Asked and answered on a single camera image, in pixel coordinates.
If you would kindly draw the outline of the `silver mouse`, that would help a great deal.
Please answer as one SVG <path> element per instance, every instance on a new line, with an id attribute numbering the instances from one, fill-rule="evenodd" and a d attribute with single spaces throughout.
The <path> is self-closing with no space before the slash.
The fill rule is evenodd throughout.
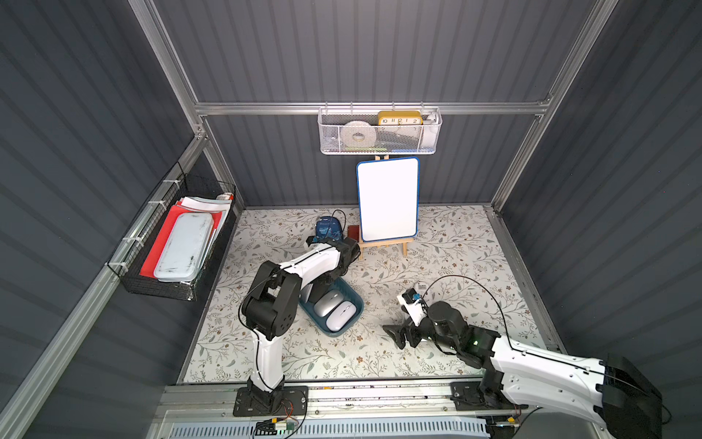
<path id="1" fill-rule="evenodd" d="M 314 304 L 314 312 L 316 313 L 316 316 L 324 318 L 332 313 L 334 309 L 344 301 L 344 295 L 338 289 L 333 289 L 327 292 Z"/>

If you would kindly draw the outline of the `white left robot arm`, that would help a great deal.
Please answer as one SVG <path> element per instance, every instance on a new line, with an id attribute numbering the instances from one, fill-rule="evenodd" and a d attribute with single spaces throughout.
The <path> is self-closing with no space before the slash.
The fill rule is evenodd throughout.
<path id="1" fill-rule="evenodd" d="M 239 321 L 250 331 L 254 372 L 250 383 L 270 395 L 284 383 L 283 336 L 294 323 L 300 302 L 316 302 L 347 274 L 361 251 L 352 238 L 323 239 L 290 261 L 261 264 L 239 305 Z"/>

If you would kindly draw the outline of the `white mouse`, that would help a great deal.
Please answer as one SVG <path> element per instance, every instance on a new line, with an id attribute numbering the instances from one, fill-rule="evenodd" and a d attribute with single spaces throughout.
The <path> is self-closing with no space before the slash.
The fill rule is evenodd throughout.
<path id="1" fill-rule="evenodd" d="M 344 301 L 338 305 L 328 316 L 327 329 L 330 332 L 339 332 L 347 323 L 356 316 L 356 306 L 350 301 Z"/>

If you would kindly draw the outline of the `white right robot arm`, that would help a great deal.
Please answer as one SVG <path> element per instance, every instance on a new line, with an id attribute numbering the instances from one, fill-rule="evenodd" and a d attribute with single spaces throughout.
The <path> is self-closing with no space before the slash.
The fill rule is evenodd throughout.
<path id="1" fill-rule="evenodd" d="M 483 369 L 479 393 L 488 406 L 539 406 L 605 428 L 615 438 L 660 438 L 660 391 L 628 358 L 572 357 L 532 348 L 491 329 L 468 324 L 445 302 L 400 304 L 408 314 L 384 332 L 399 349 L 431 342 L 442 353 Z"/>

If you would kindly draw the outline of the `teal plastic storage box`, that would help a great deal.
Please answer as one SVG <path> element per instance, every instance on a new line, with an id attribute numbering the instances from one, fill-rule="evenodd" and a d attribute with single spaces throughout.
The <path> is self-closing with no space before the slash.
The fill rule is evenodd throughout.
<path id="1" fill-rule="evenodd" d="M 352 302 L 356 306 L 356 309 L 358 309 L 358 311 L 356 311 L 356 316 L 354 316 L 354 318 L 352 318 L 347 325 L 345 325 L 345 327 L 336 333 L 330 332 L 327 329 L 327 324 L 325 323 L 331 313 L 324 318 L 320 318 L 320 316 L 316 316 L 316 313 L 314 312 L 314 304 L 327 292 L 333 289 L 338 289 L 344 295 L 345 301 Z M 339 278 L 334 281 L 332 285 L 329 285 L 322 296 L 316 302 L 312 302 L 311 300 L 307 300 L 305 302 L 303 299 L 300 299 L 299 305 L 323 334 L 329 336 L 330 338 L 337 338 L 349 330 L 359 320 L 364 310 L 364 302 L 361 296 L 343 278 Z"/>

